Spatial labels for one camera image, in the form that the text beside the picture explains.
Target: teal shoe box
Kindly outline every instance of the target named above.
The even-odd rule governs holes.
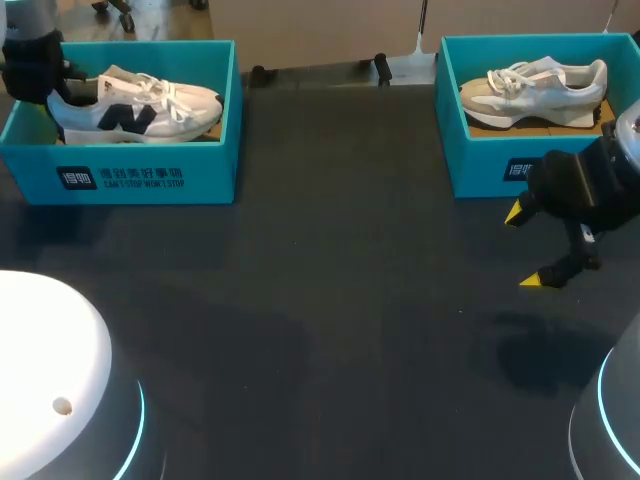
[[[168,145],[56,145],[42,107],[16,102],[0,153],[34,205],[228,204],[233,202],[242,88],[231,41],[67,43],[89,77],[112,64],[211,88],[224,97],[220,141]]]
[[[454,194],[458,198],[516,196],[526,170],[551,150],[577,153],[597,135],[472,138],[458,86],[551,56],[567,65],[602,59],[608,66],[609,104],[620,115],[640,98],[640,50],[628,34],[444,37],[436,74],[436,114]]]

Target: sneaker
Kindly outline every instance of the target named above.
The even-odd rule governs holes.
[[[462,85],[464,111],[497,128],[525,117],[539,117],[567,127],[593,127],[593,111],[607,91],[607,65],[561,65],[551,57],[490,70],[486,78]]]
[[[47,105],[68,145],[187,142],[209,131],[223,110],[222,97],[213,90],[116,66],[67,84],[73,105],[56,91]]]

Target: screw hole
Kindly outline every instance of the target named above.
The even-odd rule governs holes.
[[[64,397],[58,397],[53,401],[53,409],[59,415],[71,415],[73,412],[73,408],[71,407],[71,402]]]

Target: black table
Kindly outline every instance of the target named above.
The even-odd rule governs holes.
[[[572,405],[638,310],[640,224],[561,292],[512,200],[456,201],[433,89],[248,95],[237,203],[27,208],[0,267],[84,293],[167,435],[167,480],[571,479]]]

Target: shoelace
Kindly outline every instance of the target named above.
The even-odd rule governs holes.
[[[175,85],[146,73],[139,73],[138,76],[144,78],[144,80],[138,82],[138,86],[142,88],[145,97],[138,97],[136,101],[140,103],[155,103],[159,101],[162,107],[169,112],[171,119],[177,123],[184,123],[188,118],[191,118],[194,112],[191,107],[178,100]]]
[[[502,89],[507,90],[508,92],[520,90],[522,85],[529,85],[530,87],[535,86],[535,82],[516,72],[516,70],[523,65],[527,65],[527,62],[514,63],[509,68],[503,68],[502,70],[489,70],[487,72],[489,85],[491,85],[491,88],[495,91],[499,91],[500,88],[496,85],[497,82]]]

